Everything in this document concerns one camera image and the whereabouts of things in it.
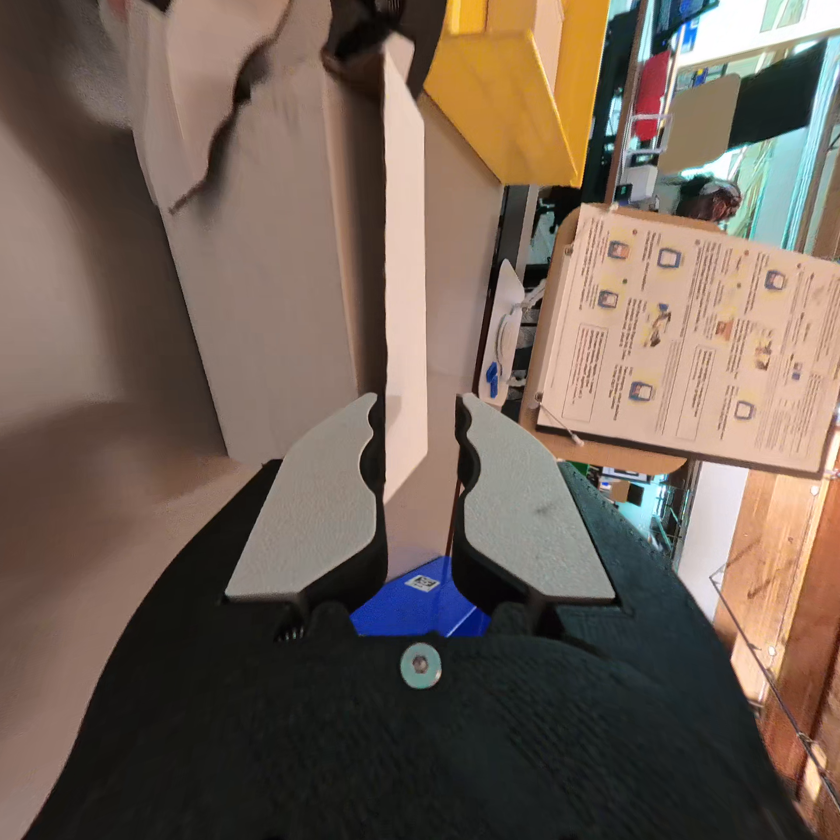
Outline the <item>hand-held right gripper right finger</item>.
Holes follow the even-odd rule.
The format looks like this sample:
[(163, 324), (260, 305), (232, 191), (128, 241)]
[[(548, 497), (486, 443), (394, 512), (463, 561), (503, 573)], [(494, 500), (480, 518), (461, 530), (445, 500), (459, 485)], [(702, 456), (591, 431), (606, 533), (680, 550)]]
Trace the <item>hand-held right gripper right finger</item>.
[(616, 604), (558, 459), (471, 393), (456, 397), (455, 437), (458, 591), (487, 615), (503, 603), (520, 604), (533, 618), (556, 605)]

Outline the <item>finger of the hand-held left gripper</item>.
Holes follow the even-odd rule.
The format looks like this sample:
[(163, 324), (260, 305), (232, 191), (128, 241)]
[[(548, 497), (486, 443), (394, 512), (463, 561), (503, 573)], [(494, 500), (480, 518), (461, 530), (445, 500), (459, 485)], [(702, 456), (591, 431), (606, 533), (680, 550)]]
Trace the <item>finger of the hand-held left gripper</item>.
[(154, 203), (176, 210), (207, 177), (247, 60), (282, 26), (288, 1), (128, 3), (133, 138)]

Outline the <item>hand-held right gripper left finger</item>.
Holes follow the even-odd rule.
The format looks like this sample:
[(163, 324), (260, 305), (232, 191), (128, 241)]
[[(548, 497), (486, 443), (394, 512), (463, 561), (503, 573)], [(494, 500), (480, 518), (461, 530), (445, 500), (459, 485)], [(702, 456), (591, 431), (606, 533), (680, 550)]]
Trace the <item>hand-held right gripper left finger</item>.
[(355, 611), (387, 573), (384, 407), (372, 392), (288, 451), (225, 590), (231, 602)]

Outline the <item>yellow plastic bin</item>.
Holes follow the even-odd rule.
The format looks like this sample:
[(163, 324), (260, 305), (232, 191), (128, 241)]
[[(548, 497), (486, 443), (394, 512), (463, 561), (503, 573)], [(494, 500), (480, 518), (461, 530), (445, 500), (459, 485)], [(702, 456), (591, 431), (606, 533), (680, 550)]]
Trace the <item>yellow plastic bin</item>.
[(447, 2), (426, 94), (498, 179), (580, 188), (609, 1), (561, 1), (551, 87), (530, 36), (487, 32), (488, 1)]

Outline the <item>blue plastic bin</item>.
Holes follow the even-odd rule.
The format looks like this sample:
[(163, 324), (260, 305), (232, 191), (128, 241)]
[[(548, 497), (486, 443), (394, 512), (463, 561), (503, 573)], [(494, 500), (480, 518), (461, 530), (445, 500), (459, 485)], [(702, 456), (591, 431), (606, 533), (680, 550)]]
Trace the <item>blue plastic bin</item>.
[(385, 583), (351, 614), (358, 635), (481, 637), (490, 617), (455, 585), (451, 559), (435, 560)]

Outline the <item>grey desk with wooden edge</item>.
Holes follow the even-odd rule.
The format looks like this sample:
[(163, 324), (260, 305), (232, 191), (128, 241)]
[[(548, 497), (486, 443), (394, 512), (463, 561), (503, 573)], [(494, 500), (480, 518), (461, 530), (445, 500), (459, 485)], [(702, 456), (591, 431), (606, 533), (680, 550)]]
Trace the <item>grey desk with wooden edge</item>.
[(640, 1), (637, 6), (637, 22), (633, 35), (631, 52), (629, 55), (626, 81), (623, 89), (623, 104), (616, 132), (611, 168), (605, 188), (605, 202), (611, 205), (615, 202), (618, 181), (623, 174), (625, 153), (631, 138), (631, 121), (634, 115), (634, 104), (641, 74), (640, 59), (642, 46), (647, 28), (649, 1)]

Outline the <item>white stand base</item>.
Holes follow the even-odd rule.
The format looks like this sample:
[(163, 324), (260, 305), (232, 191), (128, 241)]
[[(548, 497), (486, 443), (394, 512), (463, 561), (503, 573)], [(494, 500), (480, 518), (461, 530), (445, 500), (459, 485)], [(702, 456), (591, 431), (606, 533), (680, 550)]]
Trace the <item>white stand base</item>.
[[(479, 399), (501, 409), (508, 398), (509, 385), (513, 377), (513, 362), (517, 350), (519, 331), (522, 324), (524, 287), (511, 263), (504, 260), (499, 268), (496, 294), (490, 310), (487, 336), (479, 356)], [(493, 361), (499, 364), (498, 398), (491, 402), (487, 395), (485, 372)]]

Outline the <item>red plastic container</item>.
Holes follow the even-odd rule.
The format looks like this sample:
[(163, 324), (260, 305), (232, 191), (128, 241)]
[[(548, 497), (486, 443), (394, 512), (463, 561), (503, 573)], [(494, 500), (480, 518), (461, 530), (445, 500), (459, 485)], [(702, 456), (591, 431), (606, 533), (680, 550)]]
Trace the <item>red plastic container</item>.
[(664, 49), (644, 63), (633, 106), (633, 137), (641, 144), (652, 143), (665, 121), (665, 99), (673, 52)]

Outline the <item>wooden shelf unit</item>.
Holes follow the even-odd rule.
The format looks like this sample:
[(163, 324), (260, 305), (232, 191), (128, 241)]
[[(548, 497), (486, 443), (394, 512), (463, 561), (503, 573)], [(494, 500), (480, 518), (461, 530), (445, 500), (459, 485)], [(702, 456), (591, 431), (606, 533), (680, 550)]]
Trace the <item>wooden shelf unit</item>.
[(838, 430), (821, 479), (749, 472), (713, 625), (774, 768), (839, 838)]

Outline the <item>black monitor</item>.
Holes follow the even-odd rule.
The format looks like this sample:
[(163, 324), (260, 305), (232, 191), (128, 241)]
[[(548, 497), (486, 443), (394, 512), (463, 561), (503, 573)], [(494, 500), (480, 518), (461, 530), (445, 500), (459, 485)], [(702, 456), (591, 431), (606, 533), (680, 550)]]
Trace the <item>black monitor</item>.
[(800, 130), (810, 122), (827, 40), (741, 79), (727, 151)]

